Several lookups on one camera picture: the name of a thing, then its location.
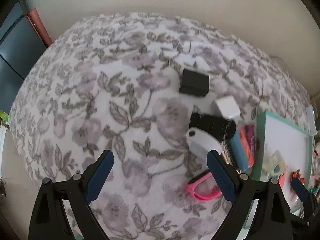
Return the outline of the orange blue toy block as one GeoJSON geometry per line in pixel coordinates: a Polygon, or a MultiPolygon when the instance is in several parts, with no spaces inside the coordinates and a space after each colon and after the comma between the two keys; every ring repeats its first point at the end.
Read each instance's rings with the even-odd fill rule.
{"type": "Polygon", "coordinates": [[[244,130],[237,128],[235,134],[228,140],[236,165],[241,172],[245,172],[254,165],[254,157],[247,142],[244,130]]]}

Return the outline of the black gold patterned lighter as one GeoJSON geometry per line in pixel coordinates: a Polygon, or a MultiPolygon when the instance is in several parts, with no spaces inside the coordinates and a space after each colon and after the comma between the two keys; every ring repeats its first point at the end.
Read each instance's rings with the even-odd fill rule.
{"type": "Polygon", "coordinates": [[[232,165],[236,172],[241,173],[241,170],[239,169],[235,156],[232,152],[232,149],[230,148],[229,144],[227,143],[227,141],[221,141],[221,147],[222,147],[222,152],[221,155],[224,159],[224,161],[229,164],[232,165]]]}

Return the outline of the white plastic frame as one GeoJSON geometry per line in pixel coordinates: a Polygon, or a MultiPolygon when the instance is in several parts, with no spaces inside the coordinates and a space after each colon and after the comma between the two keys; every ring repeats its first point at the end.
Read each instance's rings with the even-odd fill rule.
{"type": "Polygon", "coordinates": [[[279,151],[274,152],[270,157],[263,161],[262,175],[267,179],[279,179],[287,172],[287,166],[279,151]]]}

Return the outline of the white charger cube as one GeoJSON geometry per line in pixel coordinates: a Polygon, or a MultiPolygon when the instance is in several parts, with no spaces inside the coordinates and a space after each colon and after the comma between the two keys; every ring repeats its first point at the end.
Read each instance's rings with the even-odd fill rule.
{"type": "Polygon", "coordinates": [[[241,115],[241,110],[233,96],[225,96],[214,100],[211,103],[214,114],[226,119],[237,119],[241,115]]]}

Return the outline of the black power adapter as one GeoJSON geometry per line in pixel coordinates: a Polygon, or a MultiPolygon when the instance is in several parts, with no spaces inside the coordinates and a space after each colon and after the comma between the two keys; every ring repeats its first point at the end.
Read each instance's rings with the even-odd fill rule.
{"type": "Polygon", "coordinates": [[[184,69],[180,80],[179,92],[196,97],[205,97],[209,92],[209,76],[184,69]]]}

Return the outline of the pink sunglasses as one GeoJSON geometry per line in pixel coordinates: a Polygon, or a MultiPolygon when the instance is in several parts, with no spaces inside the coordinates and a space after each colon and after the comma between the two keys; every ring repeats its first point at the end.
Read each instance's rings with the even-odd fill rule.
{"type": "Polygon", "coordinates": [[[210,170],[205,170],[191,179],[186,190],[199,202],[207,202],[221,196],[221,191],[210,170]]]}

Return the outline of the teal white shallow box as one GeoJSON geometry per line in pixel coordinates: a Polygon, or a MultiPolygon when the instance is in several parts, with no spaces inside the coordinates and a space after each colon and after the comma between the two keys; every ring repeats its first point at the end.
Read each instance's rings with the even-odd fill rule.
{"type": "Polygon", "coordinates": [[[289,204],[291,213],[297,215],[303,208],[303,204],[291,192],[290,174],[300,170],[301,177],[305,179],[305,187],[309,187],[313,158],[313,137],[290,120],[270,111],[265,111],[257,116],[256,128],[259,150],[255,154],[255,164],[251,178],[268,181],[270,176],[263,171],[263,163],[267,162],[278,151],[287,166],[283,194],[289,204]]]}

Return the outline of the magenta lighter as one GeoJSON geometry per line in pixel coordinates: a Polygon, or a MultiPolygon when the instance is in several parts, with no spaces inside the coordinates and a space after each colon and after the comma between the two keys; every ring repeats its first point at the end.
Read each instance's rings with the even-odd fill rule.
{"type": "Polygon", "coordinates": [[[245,135],[252,153],[252,157],[255,157],[255,129],[253,124],[245,125],[245,135]]]}

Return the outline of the white power bank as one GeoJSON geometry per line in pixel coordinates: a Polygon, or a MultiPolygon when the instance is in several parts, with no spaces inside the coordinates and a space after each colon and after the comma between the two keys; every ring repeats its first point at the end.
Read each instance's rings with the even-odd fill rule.
{"type": "Polygon", "coordinates": [[[313,110],[312,105],[308,105],[308,107],[305,108],[306,111],[306,117],[310,128],[310,134],[312,136],[315,136],[317,134],[316,124],[315,124],[315,113],[313,110]]]}

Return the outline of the floral grey white blanket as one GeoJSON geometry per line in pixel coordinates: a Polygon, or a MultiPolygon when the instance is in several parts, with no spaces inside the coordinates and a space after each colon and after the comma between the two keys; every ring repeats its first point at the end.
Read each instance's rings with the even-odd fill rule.
{"type": "Polygon", "coordinates": [[[38,59],[9,126],[32,180],[67,180],[105,149],[114,167],[91,208],[111,239],[210,239],[230,203],[185,189],[206,164],[185,139],[193,112],[233,96],[240,120],[272,111],[308,129],[307,90],[281,63],[234,35],[177,16],[84,18],[38,59]],[[179,92],[184,69],[209,76],[205,97],[179,92]]]}

